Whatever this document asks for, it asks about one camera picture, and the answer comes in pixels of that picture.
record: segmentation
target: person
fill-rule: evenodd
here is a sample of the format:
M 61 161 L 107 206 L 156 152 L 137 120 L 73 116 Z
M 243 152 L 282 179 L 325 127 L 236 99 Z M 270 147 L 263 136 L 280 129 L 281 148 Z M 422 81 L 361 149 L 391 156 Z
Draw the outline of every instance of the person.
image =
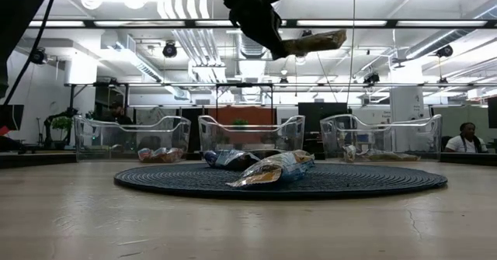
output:
M 114 101 L 110 105 L 110 115 L 101 119 L 105 122 L 115 122 L 120 125 L 134 125 L 133 120 L 124 114 L 122 102 Z M 134 127 L 127 127 L 127 130 L 135 130 Z M 107 128 L 105 130 L 104 144 L 115 148 L 131 149 L 135 147 L 136 135 L 118 128 Z
M 117 122 L 120 125 L 133 125 L 133 120 L 124 114 L 124 106 L 122 102 L 114 101 L 110 105 L 111 117 L 105 119 L 108 122 Z
M 485 142 L 474 135 L 476 126 L 473 123 L 462 123 L 459 134 L 447 142 L 445 152 L 488 153 Z

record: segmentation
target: blue chip bag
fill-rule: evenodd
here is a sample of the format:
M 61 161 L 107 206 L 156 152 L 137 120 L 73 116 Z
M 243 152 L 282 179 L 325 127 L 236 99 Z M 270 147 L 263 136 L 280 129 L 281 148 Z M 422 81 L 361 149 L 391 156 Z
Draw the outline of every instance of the blue chip bag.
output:
M 259 161 L 259 158 L 247 151 L 218 151 L 216 163 L 212 167 L 222 168 L 225 170 L 243 171 Z
M 205 162 L 207 162 L 207 164 L 210 167 L 216 166 L 216 160 L 218 157 L 219 157 L 219 155 L 213 151 L 205 151 L 203 153 L 203 159 L 205 160 Z
M 315 166 L 314 155 L 306 151 L 291 151 L 264 158 L 247 168 L 233 187 L 249 187 L 276 182 L 294 182 L 302 179 L 309 168 Z

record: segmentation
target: black pole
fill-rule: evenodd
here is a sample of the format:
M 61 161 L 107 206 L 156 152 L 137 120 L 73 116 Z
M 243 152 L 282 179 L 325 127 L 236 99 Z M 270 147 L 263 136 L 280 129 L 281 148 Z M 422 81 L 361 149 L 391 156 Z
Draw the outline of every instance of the black pole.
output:
M 71 85 L 71 98 L 69 99 L 69 109 L 74 109 L 75 106 L 75 89 L 76 85 Z
M 273 85 L 270 85 L 271 88 L 271 124 L 274 124 L 274 111 L 273 111 Z
M 74 110 L 74 106 L 75 106 L 75 89 L 76 89 L 76 85 L 71 85 L 71 98 L 69 99 L 69 112 L 73 112 Z M 67 140 L 67 144 L 69 145 L 71 143 L 71 131 L 72 131 L 72 127 L 69 127 L 68 129 L 68 140 Z
M 219 85 L 216 85 L 216 121 L 217 121 L 217 94 L 218 94 Z
M 124 115 L 127 116 L 127 108 L 130 105 L 130 85 L 125 84 L 126 91 L 124 92 Z

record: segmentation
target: security camera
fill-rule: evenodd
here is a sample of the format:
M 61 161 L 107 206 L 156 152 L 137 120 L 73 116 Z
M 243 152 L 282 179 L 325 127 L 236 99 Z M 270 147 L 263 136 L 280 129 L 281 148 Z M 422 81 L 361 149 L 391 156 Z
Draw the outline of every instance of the security camera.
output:
M 380 81 L 380 75 L 377 72 L 371 72 L 364 76 L 365 84 L 373 84 Z
M 48 56 L 45 49 L 38 47 L 30 56 L 30 61 L 37 65 L 45 65 L 48 62 Z
M 162 50 L 162 54 L 164 54 L 164 57 L 173 58 L 178 54 L 178 51 L 177 51 L 175 45 L 176 45 L 175 41 L 165 42 L 164 50 Z
M 302 31 L 302 38 L 306 37 L 306 36 L 310 36 L 312 35 L 312 30 L 303 30 Z
M 445 47 L 442 47 L 441 49 L 437 50 L 435 55 L 437 57 L 450 57 L 454 53 L 454 50 L 450 45 L 447 45 Z

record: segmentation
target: orange wall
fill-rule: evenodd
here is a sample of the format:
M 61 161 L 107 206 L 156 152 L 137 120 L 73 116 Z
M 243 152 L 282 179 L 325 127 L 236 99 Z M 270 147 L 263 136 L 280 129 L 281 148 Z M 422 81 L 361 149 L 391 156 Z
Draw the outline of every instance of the orange wall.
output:
M 232 125 L 235 120 L 247 120 L 249 125 L 271 125 L 271 112 L 275 110 L 260 107 L 224 107 L 209 109 L 209 115 L 223 125 Z M 258 144 L 261 142 L 261 136 L 265 133 L 232 133 L 231 141 L 234 144 Z
M 237 119 L 247 120 L 249 125 L 271 125 L 271 112 L 274 111 L 270 108 L 260 107 L 224 107 L 216 109 L 209 109 L 209 115 L 215 118 L 219 123 L 224 125 L 232 125 L 233 121 Z

